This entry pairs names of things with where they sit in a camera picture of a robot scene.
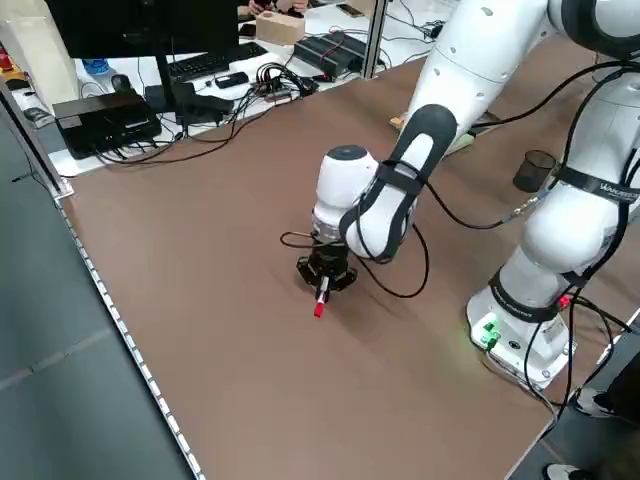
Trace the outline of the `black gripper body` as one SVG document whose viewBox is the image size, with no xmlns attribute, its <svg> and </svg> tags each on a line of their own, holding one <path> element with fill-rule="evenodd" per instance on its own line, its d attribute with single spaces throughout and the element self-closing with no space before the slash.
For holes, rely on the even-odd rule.
<svg viewBox="0 0 640 480">
<path fill-rule="evenodd" d="M 315 242 L 307 266 L 314 278 L 338 278 L 348 272 L 348 255 L 348 247 L 342 242 Z"/>
</svg>

